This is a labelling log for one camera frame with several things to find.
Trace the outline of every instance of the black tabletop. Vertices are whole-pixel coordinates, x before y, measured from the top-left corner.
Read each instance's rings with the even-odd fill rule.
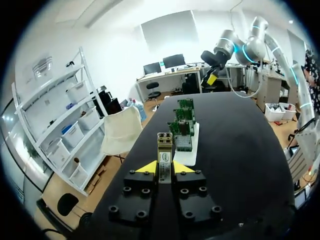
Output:
[[[274,202],[292,201],[290,170],[273,129],[250,98],[216,92],[166,98],[145,126],[97,205],[86,233],[92,239],[137,239],[137,228],[108,219],[108,207],[122,192],[123,178],[157,159],[157,133],[168,132],[179,99],[193,98],[200,124],[194,170],[202,170],[212,200],[223,209],[226,228],[261,214]],[[179,239],[177,212],[169,184],[156,199],[152,239]]]

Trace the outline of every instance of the black chair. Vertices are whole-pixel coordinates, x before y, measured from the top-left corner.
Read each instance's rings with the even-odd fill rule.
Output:
[[[77,215],[80,220],[79,220],[79,225],[87,225],[88,222],[90,221],[90,217],[92,215],[91,212],[86,212],[83,210],[81,207],[77,206],[77,203],[79,202],[79,199],[72,195],[71,193],[65,193],[62,195],[62,197],[59,199],[58,204],[57,204],[57,210],[59,214],[62,216],[68,216],[68,214],[72,211],[74,207],[77,207],[78,209],[81,209],[84,211],[84,214],[82,216],[79,216],[75,212],[73,212],[75,215]]]
[[[157,82],[157,81],[155,81],[155,82],[151,82],[151,83],[149,83],[147,86],[146,86],[146,89],[155,89],[155,88],[157,88],[157,87],[159,87],[159,83]],[[156,103],[156,106],[155,106],[155,108],[152,110],[153,112],[155,112],[158,108],[159,108],[159,104],[158,104],[158,101],[157,101],[157,97],[159,97],[161,95],[161,92],[159,92],[159,91],[153,91],[152,93],[150,93],[149,95],[148,95],[148,98],[150,99],[150,100],[152,100],[152,99],[155,99],[155,103]]]

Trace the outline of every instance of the green circuit board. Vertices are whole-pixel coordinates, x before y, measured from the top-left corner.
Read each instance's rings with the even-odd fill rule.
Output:
[[[179,122],[182,120],[186,120],[189,123],[190,135],[194,136],[195,128],[194,128],[192,109],[185,107],[185,108],[174,109],[173,111],[175,112],[176,121]]]
[[[191,152],[192,142],[189,122],[187,120],[168,122],[168,126],[173,135],[173,143],[177,151]]]
[[[194,100],[192,98],[181,99],[181,100],[178,100],[178,103],[180,105],[180,108],[182,109],[185,109],[185,108],[191,109],[193,124],[195,124],[196,117],[195,117]]]

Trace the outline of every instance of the yellow triangle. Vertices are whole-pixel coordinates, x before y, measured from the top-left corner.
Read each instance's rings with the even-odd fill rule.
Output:
[[[186,167],[185,165],[182,165],[181,163],[178,163],[177,161],[173,161],[173,167],[174,167],[174,173],[181,173],[181,172],[186,172],[186,173],[193,173],[194,170]]]
[[[156,174],[156,168],[157,168],[157,160],[150,162],[148,165],[145,165],[142,168],[136,170],[136,172],[139,172],[139,173],[149,172],[149,173]]]

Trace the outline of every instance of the white storage bin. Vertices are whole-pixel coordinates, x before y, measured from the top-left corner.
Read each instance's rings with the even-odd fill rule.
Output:
[[[87,88],[86,82],[82,81],[70,87],[67,90],[66,94],[73,104],[77,104],[82,99],[89,96],[89,90]]]
[[[279,102],[279,105],[283,108],[285,111],[285,114],[283,115],[283,120],[292,120],[294,118],[294,115],[296,114],[296,106],[290,103],[285,102]]]
[[[280,106],[282,112],[275,112],[273,110],[270,109],[270,105],[271,103],[266,103],[265,104],[265,112],[264,115],[266,117],[266,119],[269,122],[279,122],[281,121],[282,117],[284,116],[284,114],[286,113]]]
[[[81,164],[79,164],[69,179],[71,182],[73,182],[75,185],[81,188],[87,178],[88,178],[88,173],[84,170]]]
[[[100,121],[96,106],[88,108],[78,121],[84,130],[91,130]]]
[[[53,141],[46,150],[47,157],[56,166],[57,169],[61,169],[66,160],[70,156],[70,153],[61,138]]]
[[[63,140],[73,148],[77,146],[83,137],[84,134],[79,127],[78,121],[76,121],[75,124],[73,124],[72,127],[62,135]]]

